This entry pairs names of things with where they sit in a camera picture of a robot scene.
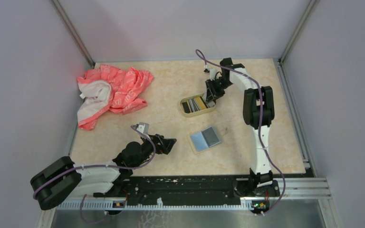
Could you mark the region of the cream card holder tray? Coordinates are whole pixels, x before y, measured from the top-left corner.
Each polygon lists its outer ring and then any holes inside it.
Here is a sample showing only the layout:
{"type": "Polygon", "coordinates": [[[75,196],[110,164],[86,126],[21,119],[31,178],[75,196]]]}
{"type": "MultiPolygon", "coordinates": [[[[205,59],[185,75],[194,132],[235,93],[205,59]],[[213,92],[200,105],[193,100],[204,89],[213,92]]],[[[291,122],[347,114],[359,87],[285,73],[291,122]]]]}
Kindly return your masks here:
{"type": "Polygon", "coordinates": [[[183,116],[194,117],[216,110],[216,103],[205,100],[205,94],[198,94],[183,98],[180,101],[180,108],[183,116]]]}

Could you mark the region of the beige card sleeve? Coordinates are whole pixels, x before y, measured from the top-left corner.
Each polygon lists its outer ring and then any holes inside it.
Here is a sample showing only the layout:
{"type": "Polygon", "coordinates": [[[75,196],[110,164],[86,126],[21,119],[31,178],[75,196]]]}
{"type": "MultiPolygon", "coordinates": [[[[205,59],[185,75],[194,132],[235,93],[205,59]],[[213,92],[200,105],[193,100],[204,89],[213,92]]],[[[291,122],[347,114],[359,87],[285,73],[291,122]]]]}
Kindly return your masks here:
{"type": "Polygon", "coordinates": [[[188,143],[194,154],[200,154],[223,143],[215,126],[187,135],[188,143]]]}

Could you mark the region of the grey blue credit card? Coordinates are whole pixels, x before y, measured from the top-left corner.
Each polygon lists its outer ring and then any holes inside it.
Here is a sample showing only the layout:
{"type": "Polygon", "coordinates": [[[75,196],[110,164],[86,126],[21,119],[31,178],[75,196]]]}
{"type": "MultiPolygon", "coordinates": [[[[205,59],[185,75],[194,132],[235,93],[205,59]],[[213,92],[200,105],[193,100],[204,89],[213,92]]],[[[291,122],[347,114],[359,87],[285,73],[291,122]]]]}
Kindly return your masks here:
{"type": "Polygon", "coordinates": [[[189,135],[188,137],[190,139],[192,148],[194,152],[202,152],[204,150],[207,150],[209,147],[207,146],[202,133],[197,132],[194,134],[189,135]]]}

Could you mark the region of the black credit card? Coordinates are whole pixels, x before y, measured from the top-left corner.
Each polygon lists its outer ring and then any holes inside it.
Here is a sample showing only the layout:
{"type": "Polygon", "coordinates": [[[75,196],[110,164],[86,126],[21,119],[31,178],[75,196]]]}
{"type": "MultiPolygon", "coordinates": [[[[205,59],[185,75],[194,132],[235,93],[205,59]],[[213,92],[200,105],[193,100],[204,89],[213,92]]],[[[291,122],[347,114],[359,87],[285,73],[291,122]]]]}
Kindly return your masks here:
{"type": "Polygon", "coordinates": [[[209,148],[217,146],[222,143],[214,127],[209,127],[201,131],[201,133],[209,148]]]}

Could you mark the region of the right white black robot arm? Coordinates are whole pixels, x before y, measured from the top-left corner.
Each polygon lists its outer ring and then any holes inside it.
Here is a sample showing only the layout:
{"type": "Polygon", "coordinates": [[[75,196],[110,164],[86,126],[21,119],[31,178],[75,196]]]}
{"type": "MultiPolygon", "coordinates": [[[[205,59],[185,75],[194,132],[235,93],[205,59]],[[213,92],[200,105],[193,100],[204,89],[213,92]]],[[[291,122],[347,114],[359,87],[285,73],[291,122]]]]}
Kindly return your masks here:
{"type": "Polygon", "coordinates": [[[262,195],[267,190],[267,182],[273,179],[268,155],[268,137],[272,121],[275,118],[273,89],[261,86],[251,78],[243,64],[234,64],[231,58],[224,58],[218,65],[209,60],[208,64],[220,67],[221,75],[210,73],[206,80],[206,103],[216,102],[225,95],[225,89],[235,85],[243,93],[242,116],[245,124],[252,128],[254,135],[254,158],[250,165],[249,191],[255,196],[262,195]]]}

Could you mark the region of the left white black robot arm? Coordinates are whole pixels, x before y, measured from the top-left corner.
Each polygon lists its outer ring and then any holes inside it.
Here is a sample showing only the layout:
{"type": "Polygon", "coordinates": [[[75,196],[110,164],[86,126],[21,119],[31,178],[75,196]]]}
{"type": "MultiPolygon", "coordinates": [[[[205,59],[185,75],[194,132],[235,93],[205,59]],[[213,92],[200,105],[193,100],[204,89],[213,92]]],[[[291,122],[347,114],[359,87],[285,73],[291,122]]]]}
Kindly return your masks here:
{"type": "Polygon", "coordinates": [[[142,141],[128,143],[114,159],[102,164],[83,165],[69,156],[59,158],[31,178],[33,199],[48,210],[72,197],[125,196],[124,181],[133,171],[147,165],[155,154],[169,154],[177,142],[159,134],[142,137],[142,141]]]}

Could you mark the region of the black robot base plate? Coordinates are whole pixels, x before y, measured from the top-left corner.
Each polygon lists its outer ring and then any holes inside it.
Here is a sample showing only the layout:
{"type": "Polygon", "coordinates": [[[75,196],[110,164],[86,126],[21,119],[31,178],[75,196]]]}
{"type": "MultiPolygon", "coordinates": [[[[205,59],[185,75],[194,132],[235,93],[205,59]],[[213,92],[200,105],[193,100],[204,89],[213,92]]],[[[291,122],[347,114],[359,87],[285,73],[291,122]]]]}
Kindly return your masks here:
{"type": "Polygon", "coordinates": [[[130,177],[96,198],[127,198],[128,206],[152,206],[161,199],[165,206],[239,205],[242,197],[269,200],[280,196],[278,182],[255,189],[248,175],[142,176],[130,177]]]}

